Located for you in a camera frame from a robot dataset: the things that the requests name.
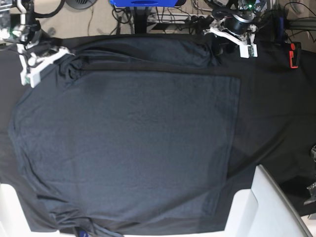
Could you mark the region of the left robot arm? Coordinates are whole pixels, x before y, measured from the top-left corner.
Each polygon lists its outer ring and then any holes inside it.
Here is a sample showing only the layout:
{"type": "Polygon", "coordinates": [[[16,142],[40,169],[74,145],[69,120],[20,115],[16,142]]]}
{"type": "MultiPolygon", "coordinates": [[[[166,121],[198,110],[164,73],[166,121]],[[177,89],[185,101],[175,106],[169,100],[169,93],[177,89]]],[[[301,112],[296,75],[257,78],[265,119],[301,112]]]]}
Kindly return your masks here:
{"type": "Polygon", "coordinates": [[[258,17],[266,7],[265,0],[230,0],[213,8],[212,21],[203,34],[213,37],[214,52],[220,55],[237,50],[241,58],[257,57],[255,34],[263,26],[258,17]]]}

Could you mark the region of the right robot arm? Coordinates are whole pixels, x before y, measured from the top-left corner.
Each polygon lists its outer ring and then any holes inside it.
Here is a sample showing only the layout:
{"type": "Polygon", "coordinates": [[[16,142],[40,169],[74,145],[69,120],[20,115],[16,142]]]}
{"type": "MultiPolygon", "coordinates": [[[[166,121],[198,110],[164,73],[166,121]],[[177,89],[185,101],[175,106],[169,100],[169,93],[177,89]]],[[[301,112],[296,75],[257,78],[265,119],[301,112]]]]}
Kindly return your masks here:
{"type": "Polygon", "coordinates": [[[35,12],[33,0],[2,0],[0,2],[0,50],[16,47],[22,65],[21,84],[36,87],[41,73],[71,51],[61,46],[41,28],[40,19],[55,16],[64,6],[60,1],[51,13],[35,12]]]}

